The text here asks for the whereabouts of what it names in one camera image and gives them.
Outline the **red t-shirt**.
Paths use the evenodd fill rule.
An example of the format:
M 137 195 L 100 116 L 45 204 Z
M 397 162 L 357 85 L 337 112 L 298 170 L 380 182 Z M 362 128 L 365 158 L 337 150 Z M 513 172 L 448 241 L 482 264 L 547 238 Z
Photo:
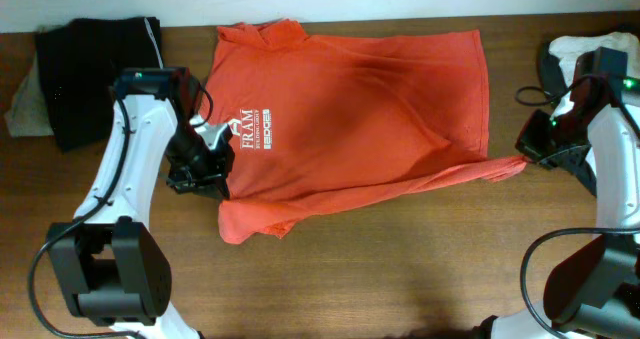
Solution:
M 293 20 L 218 31 L 202 112 L 227 124 L 235 160 L 222 239 L 285 236 L 300 221 L 405 194 L 519 174 L 491 158 L 478 31 L 358 38 Z

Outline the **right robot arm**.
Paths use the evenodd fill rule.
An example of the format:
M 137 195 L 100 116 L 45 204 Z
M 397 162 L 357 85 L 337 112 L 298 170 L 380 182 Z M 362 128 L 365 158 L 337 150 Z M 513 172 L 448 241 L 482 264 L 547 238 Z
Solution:
M 553 113 L 535 103 L 517 150 L 541 167 L 574 175 L 597 200 L 597 224 L 536 239 L 520 267 L 524 309 L 485 319 L 470 337 L 638 337 L 639 79 L 629 63 L 620 50 L 588 51 L 578 57 L 572 82 L 545 95 Z M 527 269 L 534 251 L 569 235 L 593 239 L 551 271 L 542 301 L 532 302 Z

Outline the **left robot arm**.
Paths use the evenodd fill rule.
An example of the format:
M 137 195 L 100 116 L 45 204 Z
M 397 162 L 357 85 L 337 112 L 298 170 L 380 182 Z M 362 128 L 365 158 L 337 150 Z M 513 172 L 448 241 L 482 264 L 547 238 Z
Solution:
M 43 252 L 70 314 L 102 327 L 100 337 L 199 338 L 171 302 L 150 207 L 163 160 L 176 193 L 229 198 L 231 130 L 197 115 L 210 95 L 185 67 L 126 69 L 113 94 L 112 131 L 90 192 L 72 221 L 50 226 Z

